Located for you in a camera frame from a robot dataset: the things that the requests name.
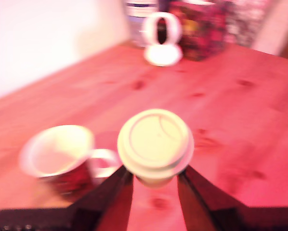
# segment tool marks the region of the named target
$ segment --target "coffee cup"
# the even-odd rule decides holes
[[[20,168],[51,184],[65,196],[93,189],[89,170],[94,135],[77,125],[46,129],[31,138],[20,153]]]
[[[128,171],[157,188],[181,173],[194,151],[190,128],[163,109],[143,111],[129,119],[118,135],[118,154]]]

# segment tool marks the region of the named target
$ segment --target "white wall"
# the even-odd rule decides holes
[[[0,97],[128,38],[120,0],[0,0]]]

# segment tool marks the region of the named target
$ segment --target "table surface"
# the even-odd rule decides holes
[[[228,45],[202,62],[156,67],[122,44],[0,100],[0,209],[70,204],[19,169],[34,134],[77,124],[96,148],[116,150],[122,125],[150,108],[188,124],[191,166],[213,184],[249,206],[288,206],[288,60]],[[128,230],[156,227],[184,227],[176,179],[159,190],[134,182]]]

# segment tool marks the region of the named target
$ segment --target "white stand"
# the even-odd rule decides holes
[[[157,22],[164,18],[167,24],[167,40],[160,44],[157,39]],[[182,35],[182,28],[177,17],[171,13],[152,13],[143,22],[143,36],[148,43],[145,59],[156,66],[176,64],[183,56],[181,48],[176,44]]]

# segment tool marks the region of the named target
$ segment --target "cup lid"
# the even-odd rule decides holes
[[[118,136],[118,153],[124,166],[139,177],[158,179],[178,174],[189,164],[193,151],[189,127],[163,109],[135,115]]]

